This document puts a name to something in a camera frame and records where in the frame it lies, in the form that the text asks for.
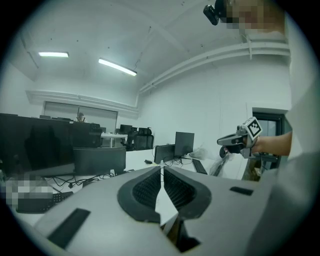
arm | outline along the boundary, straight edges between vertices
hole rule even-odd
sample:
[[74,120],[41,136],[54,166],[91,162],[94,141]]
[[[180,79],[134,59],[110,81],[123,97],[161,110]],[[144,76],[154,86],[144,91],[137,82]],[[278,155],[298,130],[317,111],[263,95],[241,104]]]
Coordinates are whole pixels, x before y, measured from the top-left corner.
[[277,156],[288,156],[291,150],[292,131],[280,136],[261,136],[254,147],[252,153],[265,152]]

keyboard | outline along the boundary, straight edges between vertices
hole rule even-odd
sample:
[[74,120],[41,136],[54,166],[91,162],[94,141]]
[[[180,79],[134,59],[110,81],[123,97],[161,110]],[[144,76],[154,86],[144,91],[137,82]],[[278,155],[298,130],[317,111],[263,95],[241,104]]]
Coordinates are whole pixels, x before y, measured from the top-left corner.
[[194,165],[195,170],[196,170],[197,173],[208,174],[206,172],[206,169],[204,168],[204,166],[202,165],[202,163],[199,160],[193,159],[192,162],[193,162],[193,165]]
[[43,214],[71,195],[73,195],[72,191],[56,193],[51,198],[20,198],[16,211],[21,214]]

cable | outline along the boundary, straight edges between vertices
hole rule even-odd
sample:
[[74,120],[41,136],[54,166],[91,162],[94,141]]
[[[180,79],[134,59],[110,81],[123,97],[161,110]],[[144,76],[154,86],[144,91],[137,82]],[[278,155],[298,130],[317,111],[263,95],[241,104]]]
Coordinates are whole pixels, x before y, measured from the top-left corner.
[[174,165],[176,165],[176,166],[180,165],[180,163],[179,163],[176,159],[173,159],[173,160],[172,160],[172,163],[173,163]]
[[96,177],[98,177],[98,176],[100,176],[100,174],[99,174],[99,175],[96,175],[96,176],[93,176],[93,177],[91,177],[91,178],[83,178],[83,179],[79,179],[79,180],[76,180],[76,176],[74,176],[74,182],[71,182],[71,183],[72,183],[72,185],[73,185],[73,183],[75,183],[77,186],[80,186],[80,185],[81,185],[82,183],[84,183],[84,182],[91,182],[91,181],[98,182],[99,179],[96,178]]
[[101,174],[101,175],[99,175],[99,178],[102,179],[102,180],[104,180],[104,179],[105,179],[105,176],[108,176],[109,178],[113,177],[113,176],[110,176],[109,174]]
[[[69,182],[69,181],[71,181],[74,177],[75,177],[75,176],[73,176],[72,178],[70,178],[70,179],[68,179],[68,180],[64,180],[63,178],[60,178],[60,177],[53,177],[52,179],[54,180],[55,184],[57,184],[59,187],[62,187],[65,183],[72,183],[72,182]],[[55,178],[64,181],[64,183],[62,183],[62,185],[59,185],[59,184],[56,182]]]
[[191,160],[191,162],[189,162],[189,163],[182,163],[182,158],[181,158],[181,164],[182,164],[182,165],[181,165],[180,168],[182,168],[182,166],[184,166],[184,165],[186,166],[186,165],[192,164],[194,160],[193,160],[193,159],[190,159],[190,160]]
[[178,165],[182,164],[182,160],[180,157],[173,159]]
[[260,170],[259,170],[259,172],[262,174],[262,173],[263,173],[262,168],[264,168],[265,170],[268,170],[268,169],[262,165],[262,164],[263,164],[263,161],[262,161],[262,154],[261,154],[261,152],[259,152],[259,155],[260,155],[260,161],[261,161],[261,165],[260,165]]
[[154,155],[154,149],[155,149],[155,147],[156,147],[156,145],[153,147],[153,149],[152,149],[152,151],[151,151],[151,153],[152,153],[152,155],[153,155],[153,159],[155,159],[155,155]]
[[169,157],[170,157],[170,156],[165,156],[165,157],[163,158],[163,163],[164,163],[166,166],[171,167],[171,166],[173,165],[173,162],[174,162],[174,161],[171,160],[171,165],[167,165],[167,164],[166,164],[166,161],[165,161],[165,159],[166,159],[166,158],[169,158]]

black strip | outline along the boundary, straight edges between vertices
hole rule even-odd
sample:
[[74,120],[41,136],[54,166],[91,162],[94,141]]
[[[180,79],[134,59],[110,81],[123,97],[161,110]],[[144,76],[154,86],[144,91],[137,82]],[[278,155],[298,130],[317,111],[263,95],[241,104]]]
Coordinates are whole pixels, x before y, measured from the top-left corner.
[[230,190],[246,196],[251,196],[252,193],[254,192],[252,189],[247,189],[247,188],[238,187],[238,186],[233,186],[232,188],[230,188]]
[[49,235],[48,240],[65,249],[78,229],[85,222],[90,211],[75,209],[57,228]]

person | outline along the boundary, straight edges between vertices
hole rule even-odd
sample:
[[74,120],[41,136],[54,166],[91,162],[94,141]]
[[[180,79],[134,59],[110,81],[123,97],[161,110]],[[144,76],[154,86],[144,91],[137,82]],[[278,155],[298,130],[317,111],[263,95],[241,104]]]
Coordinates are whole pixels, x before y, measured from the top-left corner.
[[293,159],[302,153],[319,151],[320,66],[298,25],[271,0],[216,0],[214,7],[223,16],[222,22],[236,23],[246,33],[252,29],[280,33],[289,45],[292,107],[285,116],[292,132],[279,137],[260,137],[253,152],[289,155],[289,159]]
[[[217,13],[226,17],[222,21],[238,21],[240,28],[282,33],[290,49],[292,106],[285,116],[292,132],[275,137],[261,136],[252,148],[253,152],[289,155],[285,166],[265,172],[261,177],[261,183],[264,178],[270,179],[270,175],[275,181],[245,252],[246,256],[272,254],[290,237],[302,243],[305,234],[293,235],[298,227],[302,233],[314,226],[314,219],[310,218],[304,222],[304,228],[300,224],[312,215],[310,211],[320,186],[319,62],[298,25],[273,1],[216,0],[215,7]],[[291,242],[290,246],[295,247],[295,244]]]
[[78,116],[74,119],[74,122],[86,123],[87,119],[85,118],[84,113],[79,112]]
[[291,143],[292,131],[279,136],[260,136],[252,147],[252,154],[264,152],[277,156],[289,156]]

